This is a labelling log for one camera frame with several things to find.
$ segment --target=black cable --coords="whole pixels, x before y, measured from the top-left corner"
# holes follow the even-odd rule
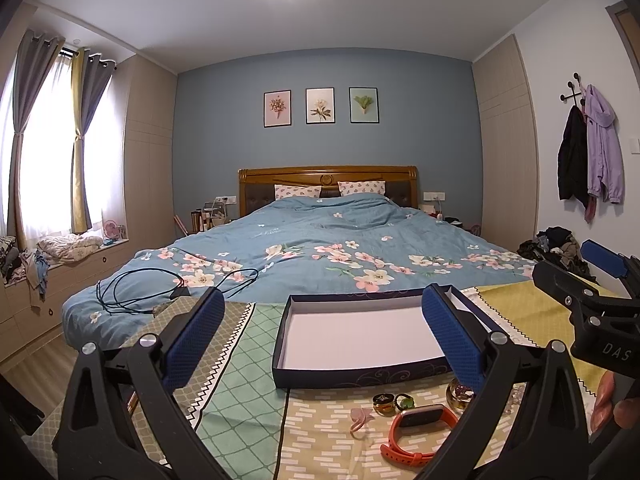
[[[190,254],[191,256],[194,256],[195,258],[198,258],[200,260],[203,260],[205,262],[209,262],[212,264],[215,264],[216,261],[214,260],[208,260],[207,258],[204,258],[203,256],[200,256],[199,254],[193,254],[190,253],[189,251],[185,251],[184,249],[178,249],[178,248],[173,248],[174,250],[177,251],[181,251],[183,253],[186,254]],[[175,276],[176,278],[178,278],[178,282],[177,285],[173,286],[172,288],[168,289],[168,290],[164,290],[162,292],[156,292],[155,294],[151,294],[149,296],[145,296],[143,298],[130,298],[128,300],[124,300],[124,301],[119,301],[116,295],[116,289],[118,288],[118,285],[120,284],[121,280],[126,277],[129,276],[130,274],[136,273],[136,272],[142,272],[144,270],[158,270],[159,272],[164,272],[165,274],[170,274],[172,276]],[[259,275],[259,271],[257,269],[253,269],[253,268],[246,268],[246,269],[238,269],[238,270],[232,270],[231,272],[226,273],[223,278],[218,282],[217,285],[214,285],[215,288],[217,288],[218,290],[220,285],[222,285],[222,283],[232,274],[235,274],[236,272],[246,272],[246,271],[253,271],[255,272],[254,276],[251,276],[250,278],[248,278],[246,281],[242,282],[242,283],[237,283],[236,285],[231,286],[230,288],[228,288],[227,290],[222,291],[222,294],[227,294],[228,292],[231,292],[234,289],[237,289],[233,294],[231,294],[229,297],[232,298],[234,295],[236,295],[238,292],[240,292],[241,290],[247,288],[249,285],[251,285],[253,282],[255,282],[255,280],[258,278]],[[106,286],[106,288],[102,289],[102,287],[100,286],[101,282],[98,281],[95,284],[95,297],[98,301],[98,303],[100,304],[100,306],[102,307],[102,309],[107,312],[108,314],[153,314],[153,310],[136,310],[134,308],[129,308],[129,305],[136,303],[138,301],[143,301],[143,300],[150,300],[151,298],[156,298],[158,296],[163,296],[164,294],[173,294],[178,288],[184,287],[185,286],[185,281],[184,278],[180,275],[177,274],[176,272],[173,272],[172,270],[167,270],[167,269],[159,269],[157,267],[144,267],[143,269],[131,269],[131,270],[127,270],[126,272],[123,272],[122,274],[117,275],[115,278],[113,278]],[[112,290],[112,295],[113,295],[113,302],[108,302],[105,301],[104,297],[107,294],[108,290],[113,286],[113,290]]]

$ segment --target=coat hook rack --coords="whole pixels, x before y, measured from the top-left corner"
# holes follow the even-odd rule
[[[580,86],[580,75],[577,72],[574,72],[574,79],[578,82],[578,86]],[[566,104],[566,102],[571,99],[574,98],[574,104],[577,106],[578,105],[578,101],[575,99],[576,97],[578,97],[578,95],[582,95],[582,92],[576,92],[575,91],[575,85],[573,82],[569,81],[566,84],[570,89],[571,89],[571,95],[569,96],[565,96],[564,94],[560,94],[560,100]],[[584,98],[580,99],[580,104],[582,106],[584,106]]]

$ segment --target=gray curtain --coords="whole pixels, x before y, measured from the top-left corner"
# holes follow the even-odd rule
[[[76,234],[84,233],[92,225],[84,185],[84,136],[114,70],[115,62],[101,61],[100,54],[89,56],[88,49],[80,50],[71,64],[76,121],[71,162],[71,231]]]
[[[43,36],[37,38],[32,30],[27,30],[22,37],[15,58],[14,140],[11,146],[9,167],[9,207],[6,232],[8,235],[16,237],[20,250],[26,247],[20,211],[20,158],[22,156],[23,134],[38,92],[40,92],[47,74],[64,44],[65,38],[52,38],[50,41],[45,41]]]

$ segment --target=orange watch strap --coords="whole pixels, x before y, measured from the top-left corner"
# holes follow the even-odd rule
[[[409,453],[402,449],[396,443],[396,429],[400,425],[402,420],[402,413],[397,415],[391,423],[389,428],[388,446],[385,444],[380,445],[380,453],[394,462],[406,464],[411,467],[423,467],[429,463],[429,461],[435,456],[435,452],[432,453]],[[455,427],[458,423],[458,418],[449,408],[443,406],[440,420],[446,423],[450,428]]]

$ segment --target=black jacket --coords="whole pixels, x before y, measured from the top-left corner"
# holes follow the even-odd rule
[[[587,125],[582,112],[573,106],[569,112],[558,152],[558,191],[560,200],[576,197],[584,208],[589,204],[587,192]]]

